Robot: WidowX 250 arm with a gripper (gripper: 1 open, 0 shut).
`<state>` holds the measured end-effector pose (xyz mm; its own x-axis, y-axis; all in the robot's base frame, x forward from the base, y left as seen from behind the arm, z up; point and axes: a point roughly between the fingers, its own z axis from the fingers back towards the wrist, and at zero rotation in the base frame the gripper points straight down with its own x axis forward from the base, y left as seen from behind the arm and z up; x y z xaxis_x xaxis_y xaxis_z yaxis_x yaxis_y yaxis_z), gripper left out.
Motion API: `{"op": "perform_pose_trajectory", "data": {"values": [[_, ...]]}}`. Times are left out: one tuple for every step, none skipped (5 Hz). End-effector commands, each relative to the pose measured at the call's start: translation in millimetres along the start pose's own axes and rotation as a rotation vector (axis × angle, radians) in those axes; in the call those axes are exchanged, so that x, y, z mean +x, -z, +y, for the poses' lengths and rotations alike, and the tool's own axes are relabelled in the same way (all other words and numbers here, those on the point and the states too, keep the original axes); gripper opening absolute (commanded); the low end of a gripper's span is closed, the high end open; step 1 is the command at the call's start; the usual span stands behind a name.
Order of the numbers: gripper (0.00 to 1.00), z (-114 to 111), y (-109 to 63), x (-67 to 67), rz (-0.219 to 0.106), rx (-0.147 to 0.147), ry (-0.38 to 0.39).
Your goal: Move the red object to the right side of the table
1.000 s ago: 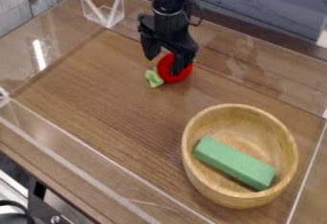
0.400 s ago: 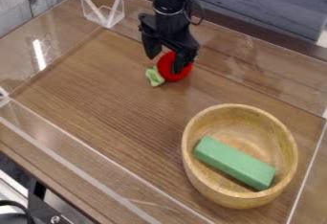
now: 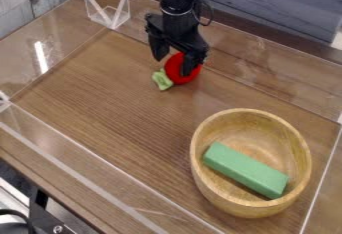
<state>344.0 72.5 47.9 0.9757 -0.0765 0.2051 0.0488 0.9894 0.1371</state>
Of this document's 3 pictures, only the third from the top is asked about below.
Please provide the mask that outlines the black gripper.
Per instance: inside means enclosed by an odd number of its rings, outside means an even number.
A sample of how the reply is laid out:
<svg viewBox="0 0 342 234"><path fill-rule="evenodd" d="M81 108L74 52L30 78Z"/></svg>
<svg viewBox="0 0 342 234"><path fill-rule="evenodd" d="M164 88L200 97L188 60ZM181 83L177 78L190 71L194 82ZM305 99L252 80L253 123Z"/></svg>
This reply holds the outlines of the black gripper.
<svg viewBox="0 0 342 234"><path fill-rule="evenodd" d="M190 74L206 58L208 44L198 34L198 18L198 9L192 9L182 15L146 13L144 16L152 56L160 61L169 53L170 47L182 52L182 77Z"/></svg>

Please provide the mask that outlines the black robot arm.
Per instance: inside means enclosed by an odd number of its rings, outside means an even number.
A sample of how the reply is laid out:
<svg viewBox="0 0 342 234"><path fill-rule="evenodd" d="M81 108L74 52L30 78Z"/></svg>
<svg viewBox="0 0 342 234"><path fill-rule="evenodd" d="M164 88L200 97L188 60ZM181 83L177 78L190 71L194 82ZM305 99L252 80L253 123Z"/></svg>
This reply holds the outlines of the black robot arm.
<svg viewBox="0 0 342 234"><path fill-rule="evenodd" d="M160 0L160 14L145 14L145 32L153 58L160 61L174 48L182 53L178 74L188 77L204 62L209 46L198 33L202 0Z"/></svg>

